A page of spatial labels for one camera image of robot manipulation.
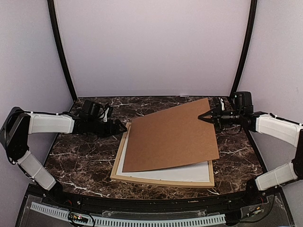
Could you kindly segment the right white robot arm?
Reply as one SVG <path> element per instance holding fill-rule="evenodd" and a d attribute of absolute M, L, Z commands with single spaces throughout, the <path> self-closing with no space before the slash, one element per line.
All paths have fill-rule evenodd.
<path fill-rule="evenodd" d="M 215 128 L 222 129 L 225 125 L 239 125 L 244 129 L 260 134 L 269 135 L 293 145 L 296 154 L 292 161 L 264 173 L 251 183 L 242 194 L 242 202 L 252 205 L 260 197 L 260 191 L 281 186 L 303 178 L 303 125 L 301 123 L 280 118 L 272 113 L 226 111 L 214 108 L 198 116 L 199 120 L 212 123 Z"/>

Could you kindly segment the brown backing board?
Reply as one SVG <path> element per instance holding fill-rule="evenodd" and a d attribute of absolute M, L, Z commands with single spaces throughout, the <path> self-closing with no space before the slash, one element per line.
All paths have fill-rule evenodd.
<path fill-rule="evenodd" d="M 123 172 L 186 166 L 219 158 L 214 125 L 198 119 L 207 98 L 132 120 Z"/>

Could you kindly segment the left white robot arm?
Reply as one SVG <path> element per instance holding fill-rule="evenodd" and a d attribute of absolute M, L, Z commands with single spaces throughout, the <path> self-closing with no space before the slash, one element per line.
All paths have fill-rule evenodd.
<path fill-rule="evenodd" d="M 81 111 L 77 115 L 69 112 L 44 113 L 24 111 L 14 107 L 7 116 L 1 130 L 0 143 L 8 161 L 19 168 L 35 183 L 48 191 L 48 198 L 56 206 L 63 206 L 67 196 L 61 192 L 61 184 L 43 167 L 31 153 L 28 137 L 38 133 L 94 134 L 106 138 L 127 131 L 119 119 L 111 119 L 111 107 L 102 114 Z"/>

